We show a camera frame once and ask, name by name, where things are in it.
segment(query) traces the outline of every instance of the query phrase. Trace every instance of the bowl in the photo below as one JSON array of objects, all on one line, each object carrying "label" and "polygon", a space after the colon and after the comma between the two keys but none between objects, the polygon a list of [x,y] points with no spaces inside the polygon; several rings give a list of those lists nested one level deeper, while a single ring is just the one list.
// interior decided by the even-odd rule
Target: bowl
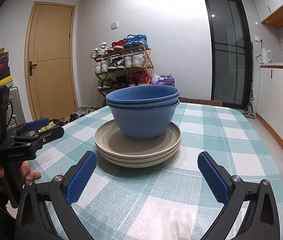
[{"label": "bowl", "polygon": [[106,99],[110,103],[140,104],[164,101],[178,95],[179,89],[176,87],[149,85],[119,89],[109,93]]},{"label": "bowl", "polygon": [[162,134],[170,124],[176,104],[158,108],[123,108],[109,106],[115,122],[126,135],[145,139]]},{"label": "bowl", "polygon": [[124,107],[124,108],[159,108],[159,107],[165,107],[165,106],[171,106],[176,104],[178,101],[178,95],[162,100],[162,101],[157,101],[157,102],[149,102],[149,103],[139,103],[139,104],[123,104],[123,103],[113,103],[107,101],[108,106],[114,106],[114,107]]}]

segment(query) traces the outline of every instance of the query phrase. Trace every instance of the checkered tablecloth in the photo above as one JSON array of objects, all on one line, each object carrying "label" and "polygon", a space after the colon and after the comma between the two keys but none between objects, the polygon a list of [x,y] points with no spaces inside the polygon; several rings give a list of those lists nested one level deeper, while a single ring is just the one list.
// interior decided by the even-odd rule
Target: checkered tablecloth
[{"label": "checkered tablecloth", "polygon": [[[65,135],[46,144],[31,163],[42,173],[37,182],[64,175],[86,151],[96,152],[94,134],[112,119],[107,106],[64,126]],[[208,151],[231,175],[250,182],[270,181],[283,240],[283,181],[246,118],[229,108],[180,103],[172,121],[182,132],[182,142],[178,154],[165,163],[130,169],[97,154],[97,167],[79,201],[72,204],[94,239],[200,239],[223,207],[197,166],[198,154]],[[242,206],[227,239],[236,235],[247,206]],[[59,235],[67,239],[51,205],[49,210]]]}]

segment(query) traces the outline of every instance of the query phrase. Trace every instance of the door handle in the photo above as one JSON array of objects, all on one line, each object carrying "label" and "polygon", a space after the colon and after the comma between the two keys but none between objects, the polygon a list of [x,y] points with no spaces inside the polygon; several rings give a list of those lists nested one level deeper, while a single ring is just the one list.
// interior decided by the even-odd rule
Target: door handle
[{"label": "door handle", "polygon": [[33,75],[33,67],[36,67],[36,66],[37,66],[37,64],[32,64],[31,61],[29,62],[29,65],[28,65],[29,76],[32,76],[32,75]]}]

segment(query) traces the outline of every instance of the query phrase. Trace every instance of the beige plate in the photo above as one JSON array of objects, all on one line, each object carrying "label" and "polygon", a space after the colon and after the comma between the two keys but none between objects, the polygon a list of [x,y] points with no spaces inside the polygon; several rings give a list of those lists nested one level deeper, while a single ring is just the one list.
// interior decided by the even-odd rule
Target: beige plate
[{"label": "beige plate", "polygon": [[149,139],[134,139],[125,135],[115,120],[112,120],[97,129],[94,139],[96,146],[110,155],[144,159],[172,150],[181,141],[181,132],[178,126],[171,122],[161,135]]},{"label": "beige plate", "polygon": [[106,156],[107,158],[115,160],[115,161],[118,161],[118,162],[122,162],[122,163],[146,163],[146,162],[152,162],[152,161],[164,158],[165,156],[167,156],[167,155],[171,154],[172,152],[176,151],[179,146],[180,146],[180,142],[176,145],[176,147],[174,147],[170,151],[167,151],[167,152],[165,152],[165,153],[163,153],[161,155],[157,155],[157,156],[150,157],[150,158],[143,158],[143,159],[118,158],[118,157],[115,157],[113,155],[110,155],[110,154],[104,152],[103,150],[99,149],[98,147],[97,147],[97,150],[103,156]]},{"label": "beige plate", "polygon": [[127,168],[145,168],[145,167],[150,167],[150,166],[154,166],[157,164],[160,164],[166,160],[168,160],[170,157],[172,157],[176,152],[178,152],[177,148],[176,150],[174,150],[172,153],[170,153],[169,155],[165,156],[164,158],[160,158],[158,160],[152,161],[152,162],[146,162],[146,163],[122,163],[122,162],[118,162],[115,160],[112,160],[108,157],[106,157],[105,155],[103,155],[101,152],[99,152],[101,154],[101,156],[103,156],[107,161],[114,163],[118,166],[122,166],[122,167],[127,167]]}]

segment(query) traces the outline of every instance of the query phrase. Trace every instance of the wooden shoe rack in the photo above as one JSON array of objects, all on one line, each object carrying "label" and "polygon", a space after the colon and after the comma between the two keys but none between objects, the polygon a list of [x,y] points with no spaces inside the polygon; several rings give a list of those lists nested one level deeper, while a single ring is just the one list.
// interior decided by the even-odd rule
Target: wooden shoe rack
[{"label": "wooden shoe rack", "polygon": [[[96,62],[106,59],[106,58],[116,58],[116,57],[123,57],[126,55],[129,55],[131,53],[135,53],[135,52],[145,52],[145,56],[146,56],[146,63],[144,65],[144,67],[140,67],[140,68],[130,68],[127,70],[115,70],[115,71],[107,71],[104,73],[100,73],[100,74],[96,74],[97,78],[102,80],[103,78],[107,78],[108,74],[117,74],[117,73],[121,73],[121,72],[126,72],[128,75],[128,72],[135,72],[135,71],[139,71],[139,70],[145,70],[149,79],[148,79],[148,85],[150,84],[151,80],[152,80],[152,74],[153,74],[153,69],[154,69],[154,65],[150,59],[150,53],[151,53],[151,49],[150,48],[146,48],[143,45],[140,46],[134,46],[131,48],[126,48],[126,49],[121,49],[121,50],[117,50],[117,51],[113,51],[111,53],[107,53],[105,55],[99,55],[95,58],[93,58]],[[106,97],[107,93],[115,91],[117,89],[101,89],[98,90],[98,92],[100,94],[102,94],[104,97]]]}]

